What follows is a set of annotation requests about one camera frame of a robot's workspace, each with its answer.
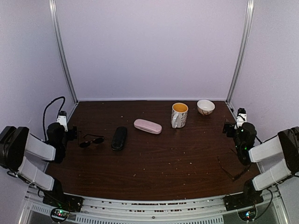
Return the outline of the black glasses case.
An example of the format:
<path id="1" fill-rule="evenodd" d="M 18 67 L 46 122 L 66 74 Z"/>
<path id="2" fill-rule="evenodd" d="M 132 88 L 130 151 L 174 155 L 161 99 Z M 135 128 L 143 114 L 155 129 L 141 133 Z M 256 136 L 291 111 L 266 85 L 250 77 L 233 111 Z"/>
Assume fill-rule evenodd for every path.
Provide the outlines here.
<path id="1" fill-rule="evenodd" d="M 121 151 L 124 148 L 128 130 L 124 126 L 117 127 L 112 138 L 111 148 L 114 151 Z"/>

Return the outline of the pink glasses case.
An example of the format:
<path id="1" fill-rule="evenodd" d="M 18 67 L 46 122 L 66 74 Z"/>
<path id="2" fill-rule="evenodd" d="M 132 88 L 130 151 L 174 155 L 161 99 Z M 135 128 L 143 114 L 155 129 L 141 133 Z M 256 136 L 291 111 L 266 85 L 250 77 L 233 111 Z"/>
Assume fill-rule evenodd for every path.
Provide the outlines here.
<path id="1" fill-rule="evenodd" d="M 160 134 L 162 132 L 162 126 L 160 124 L 144 119 L 136 119 L 134 121 L 134 127 L 152 134 Z"/>

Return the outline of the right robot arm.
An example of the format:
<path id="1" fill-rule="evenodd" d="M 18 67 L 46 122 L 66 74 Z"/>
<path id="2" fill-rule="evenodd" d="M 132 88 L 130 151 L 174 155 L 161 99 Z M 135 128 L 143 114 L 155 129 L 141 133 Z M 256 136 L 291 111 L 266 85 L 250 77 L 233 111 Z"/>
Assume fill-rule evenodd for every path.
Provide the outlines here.
<path id="1" fill-rule="evenodd" d="M 222 132 L 233 139 L 236 155 L 244 166 L 283 154 L 281 161 L 245 182 L 243 193 L 239 197 L 242 205 L 251 205 L 264 189 L 279 184 L 299 172 L 299 128 L 297 126 L 280 131 L 257 146 L 254 145 L 257 131 L 249 122 L 242 122 L 239 125 L 225 121 Z"/>

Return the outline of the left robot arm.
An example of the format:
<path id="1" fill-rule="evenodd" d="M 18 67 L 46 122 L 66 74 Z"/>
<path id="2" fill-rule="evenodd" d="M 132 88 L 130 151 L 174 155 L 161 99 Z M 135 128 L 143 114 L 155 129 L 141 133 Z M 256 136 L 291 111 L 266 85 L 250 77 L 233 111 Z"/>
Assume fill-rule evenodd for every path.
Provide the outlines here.
<path id="1" fill-rule="evenodd" d="M 61 163 L 66 156 L 68 141 L 78 137 L 77 127 L 66 130 L 58 122 L 48 126 L 47 141 L 42 141 L 29 132 L 27 127 L 7 126 L 0 133 L 0 166 L 15 176 L 36 185 L 57 207 L 67 203 L 58 179 L 41 171 L 26 157 L 25 153 L 43 161 Z"/>

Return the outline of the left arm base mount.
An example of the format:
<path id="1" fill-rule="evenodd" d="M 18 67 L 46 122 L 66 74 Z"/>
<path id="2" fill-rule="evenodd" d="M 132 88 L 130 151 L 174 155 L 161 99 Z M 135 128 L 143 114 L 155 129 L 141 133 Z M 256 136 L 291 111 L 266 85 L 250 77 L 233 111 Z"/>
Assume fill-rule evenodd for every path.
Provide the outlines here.
<path id="1" fill-rule="evenodd" d="M 44 194 L 43 203 L 53 207 L 50 211 L 50 218 L 55 223 L 62 223 L 72 212 L 81 211 L 84 199 L 64 193 L 59 180 L 54 179 L 53 187 L 50 190 L 41 189 L 41 191 Z"/>

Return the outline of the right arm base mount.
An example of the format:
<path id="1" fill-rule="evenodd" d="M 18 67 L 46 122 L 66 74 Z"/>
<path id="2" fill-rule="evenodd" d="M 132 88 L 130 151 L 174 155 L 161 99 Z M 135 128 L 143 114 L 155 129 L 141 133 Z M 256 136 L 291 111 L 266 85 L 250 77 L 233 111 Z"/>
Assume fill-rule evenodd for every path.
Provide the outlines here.
<path id="1" fill-rule="evenodd" d="M 245 183 L 242 193 L 226 195 L 223 198 L 226 211 L 237 210 L 242 221 L 254 221 L 257 216 L 256 205 L 263 202 L 261 194 L 262 191 L 256 190 L 253 184 Z"/>

